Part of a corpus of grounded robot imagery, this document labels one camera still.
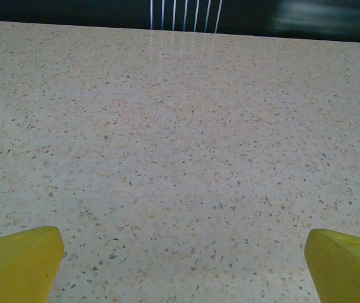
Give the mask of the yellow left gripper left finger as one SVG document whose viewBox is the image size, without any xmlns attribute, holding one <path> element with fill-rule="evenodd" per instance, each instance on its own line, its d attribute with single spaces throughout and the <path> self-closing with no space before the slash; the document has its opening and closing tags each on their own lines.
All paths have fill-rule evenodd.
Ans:
<svg viewBox="0 0 360 303">
<path fill-rule="evenodd" d="M 0 303 L 47 303 L 63 254 L 57 227 L 0 237 Z"/>
</svg>

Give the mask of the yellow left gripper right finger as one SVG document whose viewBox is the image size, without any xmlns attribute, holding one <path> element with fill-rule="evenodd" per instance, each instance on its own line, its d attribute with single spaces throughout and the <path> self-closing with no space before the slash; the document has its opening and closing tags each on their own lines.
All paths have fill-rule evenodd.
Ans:
<svg viewBox="0 0 360 303">
<path fill-rule="evenodd" d="M 360 237 L 313 229 L 305 260 L 321 303 L 360 303 Z"/>
</svg>

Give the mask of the blue circuit print back panel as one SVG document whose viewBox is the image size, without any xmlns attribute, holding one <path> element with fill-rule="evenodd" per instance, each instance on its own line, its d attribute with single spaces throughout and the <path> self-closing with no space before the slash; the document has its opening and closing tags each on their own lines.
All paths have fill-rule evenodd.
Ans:
<svg viewBox="0 0 360 303">
<path fill-rule="evenodd" d="M 0 21 L 360 42 L 360 0 L 0 0 Z"/>
</svg>

